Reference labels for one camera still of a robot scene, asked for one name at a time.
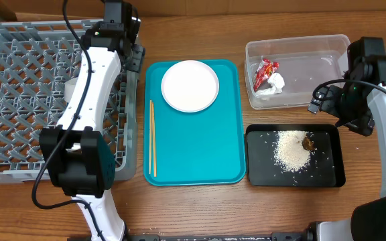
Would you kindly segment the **wooden chopstick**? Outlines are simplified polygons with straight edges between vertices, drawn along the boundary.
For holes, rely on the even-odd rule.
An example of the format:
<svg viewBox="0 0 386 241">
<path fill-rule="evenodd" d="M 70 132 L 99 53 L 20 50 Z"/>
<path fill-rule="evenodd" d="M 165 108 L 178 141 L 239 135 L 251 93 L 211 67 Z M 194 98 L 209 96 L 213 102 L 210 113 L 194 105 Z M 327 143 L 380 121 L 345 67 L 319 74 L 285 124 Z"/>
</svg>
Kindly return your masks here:
<svg viewBox="0 0 386 241">
<path fill-rule="evenodd" d="M 155 143 L 155 108 L 154 102 L 151 101 L 151 125 L 152 125 L 152 154 L 153 154 L 153 176 L 157 177 L 157 160 L 156 160 L 156 143 Z"/>
<path fill-rule="evenodd" d="M 152 100 L 149 100 L 149 175 L 151 175 L 152 160 Z"/>
</svg>

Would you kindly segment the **large white plate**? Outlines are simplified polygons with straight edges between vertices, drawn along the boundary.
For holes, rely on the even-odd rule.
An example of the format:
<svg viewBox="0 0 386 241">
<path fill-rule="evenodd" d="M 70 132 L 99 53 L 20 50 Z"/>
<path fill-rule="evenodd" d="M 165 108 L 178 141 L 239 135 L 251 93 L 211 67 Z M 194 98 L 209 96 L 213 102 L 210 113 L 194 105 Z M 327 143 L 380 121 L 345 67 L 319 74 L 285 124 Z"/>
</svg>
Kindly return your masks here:
<svg viewBox="0 0 386 241">
<path fill-rule="evenodd" d="M 164 74 L 161 92 L 164 100 L 180 112 L 200 112 L 218 96 L 219 79 L 204 62 L 185 60 L 175 63 Z"/>
</svg>

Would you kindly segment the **grey bowl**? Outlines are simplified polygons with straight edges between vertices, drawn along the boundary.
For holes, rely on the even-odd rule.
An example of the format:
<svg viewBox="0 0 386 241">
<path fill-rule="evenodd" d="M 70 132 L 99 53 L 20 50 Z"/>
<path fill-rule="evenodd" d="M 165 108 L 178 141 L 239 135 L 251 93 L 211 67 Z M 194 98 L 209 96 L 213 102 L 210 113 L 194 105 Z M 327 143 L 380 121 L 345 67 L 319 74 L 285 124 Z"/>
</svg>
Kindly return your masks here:
<svg viewBox="0 0 386 241">
<path fill-rule="evenodd" d="M 78 78 L 75 77 L 64 83 L 64 101 L 67 103 L 69 103 L 72 98 L 77 80 Z"/>
</svg>

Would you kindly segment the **white napkin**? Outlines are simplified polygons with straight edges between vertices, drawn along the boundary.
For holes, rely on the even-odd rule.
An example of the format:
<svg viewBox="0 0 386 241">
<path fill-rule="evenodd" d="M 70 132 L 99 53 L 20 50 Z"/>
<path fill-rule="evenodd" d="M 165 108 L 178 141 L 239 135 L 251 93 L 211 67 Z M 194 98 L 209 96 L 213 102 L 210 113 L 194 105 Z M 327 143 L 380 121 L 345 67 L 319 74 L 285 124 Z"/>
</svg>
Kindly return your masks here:
<svg viewBox="0 0 386 241">
<path fill-rule="evenodd" d="M 282 93 L 282 89 L 285 86 L 285 82 L 281 74 L 274 73 L 268 79 L 267 83 L 270 84 L 269 88 L 258 90 L 256 94 L 259 96 L 273 95 Z"/>
</svg>

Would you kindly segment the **red snack wrapper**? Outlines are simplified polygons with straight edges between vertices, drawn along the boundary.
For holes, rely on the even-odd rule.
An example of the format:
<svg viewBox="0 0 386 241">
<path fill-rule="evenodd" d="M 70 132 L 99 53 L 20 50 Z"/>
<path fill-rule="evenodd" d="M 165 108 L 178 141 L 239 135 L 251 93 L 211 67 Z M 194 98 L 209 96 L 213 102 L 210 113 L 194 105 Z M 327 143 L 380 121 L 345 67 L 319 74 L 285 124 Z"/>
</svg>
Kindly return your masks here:
<svg viewBox="0 0 386 241">
<path fill-rule="evenodd" d="M 254 91 L 258 91 L 260 85 L 265 83 L 278 68 L 278 62 L 273 62 L 267 58 L 262 58 L 261 62 L 259 63 L 259 67 L 255 72 L 255 81 L 253 84 Z"/>
</svg>

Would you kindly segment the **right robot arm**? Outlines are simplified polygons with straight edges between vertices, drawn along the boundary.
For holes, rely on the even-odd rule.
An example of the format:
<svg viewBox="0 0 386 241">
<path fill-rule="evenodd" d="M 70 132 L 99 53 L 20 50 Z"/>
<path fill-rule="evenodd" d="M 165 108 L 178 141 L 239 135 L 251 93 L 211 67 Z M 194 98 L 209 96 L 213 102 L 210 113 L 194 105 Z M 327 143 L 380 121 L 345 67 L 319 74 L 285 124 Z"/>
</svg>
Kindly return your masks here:
<svg viewBox="0 0 386 241">
<path fill-rule="evenodd" d="M 386 56 L 351 61 L 344 78 L 313 90 L 308 110 L 337 117 L 338 127 L 360 116 L 371 117 L 378 134 L 382 183 L 379 199 L 355 208 L 348 220 L 310 224 L 303 240 L 386 240 Z"/>
</svg>

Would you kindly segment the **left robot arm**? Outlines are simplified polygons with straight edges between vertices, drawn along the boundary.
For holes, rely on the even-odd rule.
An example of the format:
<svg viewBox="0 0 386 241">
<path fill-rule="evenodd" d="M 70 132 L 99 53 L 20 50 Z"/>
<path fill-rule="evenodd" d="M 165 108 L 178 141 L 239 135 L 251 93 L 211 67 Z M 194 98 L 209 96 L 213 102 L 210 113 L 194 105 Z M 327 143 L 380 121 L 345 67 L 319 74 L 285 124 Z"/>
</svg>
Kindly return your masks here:
<svg viewBox="0 0 386 241">
<path fill-rule="evenodd" d="M 103 20 L 74 36 L 82 50 L 80 73 L 56 126 L 40 131 L 44 165 L 31 199 L 43 210 L 77 204 L 91 240 L 126 240 L 127 228 L 111 193 L 115 157 L 102 127 L 115 80 L 125 72 L 140 73 L 145 48 L 135 42 L 141 25 L 137 9 L 120 0 L 104 5 Z"/>
</svg>

